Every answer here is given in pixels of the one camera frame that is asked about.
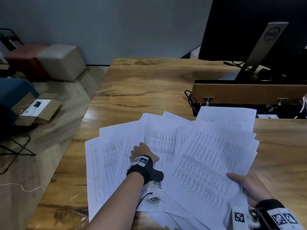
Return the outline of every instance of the black monitor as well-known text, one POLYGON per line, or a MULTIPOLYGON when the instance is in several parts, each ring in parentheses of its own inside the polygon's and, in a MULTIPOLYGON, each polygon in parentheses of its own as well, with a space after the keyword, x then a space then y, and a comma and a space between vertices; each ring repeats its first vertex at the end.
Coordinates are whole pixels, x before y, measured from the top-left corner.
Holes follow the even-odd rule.
POLYGON ((307 0, 213 0, 199 59, 246 61, 269 22, 287 27, 261 61, 277 69, 307 46, 307 0))

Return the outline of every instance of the red ottoman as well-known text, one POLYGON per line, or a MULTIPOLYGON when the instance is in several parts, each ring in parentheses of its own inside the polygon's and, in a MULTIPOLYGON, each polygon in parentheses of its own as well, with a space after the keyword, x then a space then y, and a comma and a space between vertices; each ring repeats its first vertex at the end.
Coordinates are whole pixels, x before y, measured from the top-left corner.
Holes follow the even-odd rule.
POLYGON ((48 81, 49 75, 38 63, 35 56, 42 50, 48 48, 44 45, 26 45, 4 55, 9 64, 25 74, 29 81, 48 81))

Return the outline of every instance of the stack of papers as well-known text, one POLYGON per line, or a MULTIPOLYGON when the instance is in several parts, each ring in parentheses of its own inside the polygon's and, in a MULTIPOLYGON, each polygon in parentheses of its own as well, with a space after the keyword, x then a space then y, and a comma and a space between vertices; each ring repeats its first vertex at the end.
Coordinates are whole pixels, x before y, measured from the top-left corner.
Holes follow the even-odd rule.
MULTIPOLYGON (((85 142, 89 219, 126 177, 130 152, 144 142, 164 173, 160 201, 144 199, 137 211, 148 212, 162 227, 188 230, 226 229, 231 206, 248 209, 242 188, 227 172, 246 175, 259 141, 253 127, 256 110, 201 107, 195 121, 164 112, 104 127, 85 142)), ((140 199, 150 192, 144 186, 140 199)))

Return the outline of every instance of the white cube stool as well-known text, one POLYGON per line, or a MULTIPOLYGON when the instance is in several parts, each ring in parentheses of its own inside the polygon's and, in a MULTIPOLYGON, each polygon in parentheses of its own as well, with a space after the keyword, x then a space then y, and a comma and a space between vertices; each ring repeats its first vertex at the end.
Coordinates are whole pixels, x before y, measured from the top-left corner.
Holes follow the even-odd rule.
POLYGON ((37 54, 36 59, 56 80, 74 81, 86 69, 76 46, 54 44, 37 54))

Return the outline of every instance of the wooden tabletop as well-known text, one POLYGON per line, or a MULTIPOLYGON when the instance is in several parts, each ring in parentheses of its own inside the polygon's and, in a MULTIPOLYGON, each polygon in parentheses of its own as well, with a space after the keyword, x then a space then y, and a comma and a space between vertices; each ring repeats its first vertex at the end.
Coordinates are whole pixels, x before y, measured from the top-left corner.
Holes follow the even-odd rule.
MULTIPOLYGON (((196 79, 218 79, 238 68, 220 61, 115 59, 78 132, 37 206, 28 230, 81 230, 88 222, 84 142, 99 128, 140 119, 145 112, 171 112, 195 120, 184 90, 196 79)), ((273 196, 307 229, 307 120, 256 119, 260 141, 253 170, 273 196)), ((161 229, 136 213, 133 229, 161 229)))

